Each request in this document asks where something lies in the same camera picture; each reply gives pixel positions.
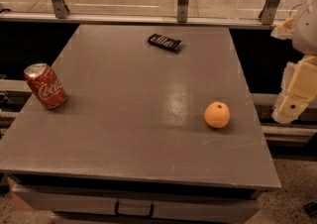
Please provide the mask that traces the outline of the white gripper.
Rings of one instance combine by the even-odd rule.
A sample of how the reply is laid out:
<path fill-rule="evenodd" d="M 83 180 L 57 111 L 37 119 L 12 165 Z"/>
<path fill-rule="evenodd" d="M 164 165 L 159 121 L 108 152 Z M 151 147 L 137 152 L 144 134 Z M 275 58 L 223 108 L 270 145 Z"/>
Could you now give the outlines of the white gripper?
<path fill-rule="evenodd" d="M 295 18 L 288 17 L 270 35 L 279 40 L 292 39 L 293 47 L 305 54 L 298 63 L 286 64 L 271 115 L 275 122 L 289 124 L 317 97 L 317 56 L 313 56 L 317 55 L 317 0 L 306 0 Z"/>

